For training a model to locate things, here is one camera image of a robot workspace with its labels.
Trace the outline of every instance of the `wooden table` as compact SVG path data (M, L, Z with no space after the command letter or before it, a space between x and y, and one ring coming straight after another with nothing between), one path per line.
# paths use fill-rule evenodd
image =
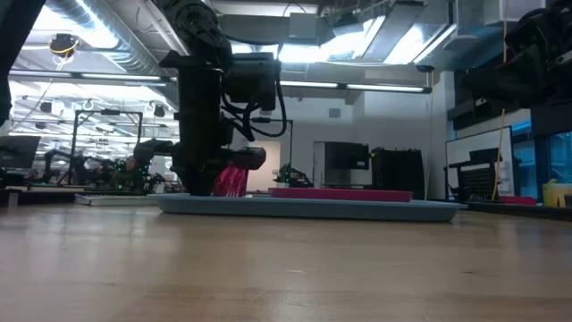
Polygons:
M1 322L572 320L570 223L2 211Z

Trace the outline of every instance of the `table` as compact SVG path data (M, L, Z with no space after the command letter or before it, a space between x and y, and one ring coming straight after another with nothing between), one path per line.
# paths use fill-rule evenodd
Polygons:
M0 321L569 321L572 224L0 210Z

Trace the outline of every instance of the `light blue tray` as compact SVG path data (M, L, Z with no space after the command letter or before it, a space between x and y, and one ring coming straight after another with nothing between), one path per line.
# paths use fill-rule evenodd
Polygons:
M360 219L415 222L449 222L465 205L412 200L371 202L323 199L195 197L189 194L156 194L166 213L227 216L278 216L323 219Z

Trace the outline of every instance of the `pink tray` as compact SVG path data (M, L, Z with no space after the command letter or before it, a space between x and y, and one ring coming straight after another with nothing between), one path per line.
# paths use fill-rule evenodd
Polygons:
M355 201L387 201L410 202L413 192L409 191L368 191L353 189L305 189L305 188L270 188L273 198L290 199L337 199Z

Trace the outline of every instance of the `red object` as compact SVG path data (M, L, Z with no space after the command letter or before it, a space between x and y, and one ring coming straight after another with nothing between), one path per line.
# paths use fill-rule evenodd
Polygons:
M500 197L500 201L508 205L536 206L536 199L532 197Z
M213 195L216 197L244 197L247 194L248 170L229 165L216 178Z
M304 188L270 188L273 198L290 199L334 199L355 201L392 201L410 202L413 192L409 191L369 191L355 189L304 189Z

